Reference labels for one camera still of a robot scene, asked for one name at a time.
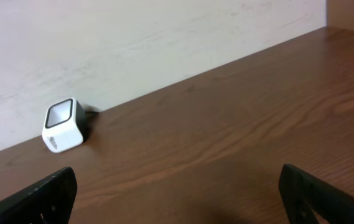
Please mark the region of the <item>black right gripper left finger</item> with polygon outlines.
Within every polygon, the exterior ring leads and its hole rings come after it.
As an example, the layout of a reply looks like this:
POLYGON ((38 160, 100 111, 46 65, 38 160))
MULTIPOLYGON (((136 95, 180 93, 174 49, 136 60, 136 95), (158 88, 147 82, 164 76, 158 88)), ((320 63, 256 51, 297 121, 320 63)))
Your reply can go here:
POLYGON ((67 224, 77 194, 71 167, 64 167, 0 201, 0 223, 67 224))

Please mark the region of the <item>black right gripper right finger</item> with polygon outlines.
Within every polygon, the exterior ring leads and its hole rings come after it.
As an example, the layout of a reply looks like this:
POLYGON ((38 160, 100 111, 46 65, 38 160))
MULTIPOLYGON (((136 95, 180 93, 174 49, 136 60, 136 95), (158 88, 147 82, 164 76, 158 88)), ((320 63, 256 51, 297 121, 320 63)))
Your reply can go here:
POLYGON ((290 223, 354 223, 354 197, 304 170, 284 164, 279 192, 290 223))

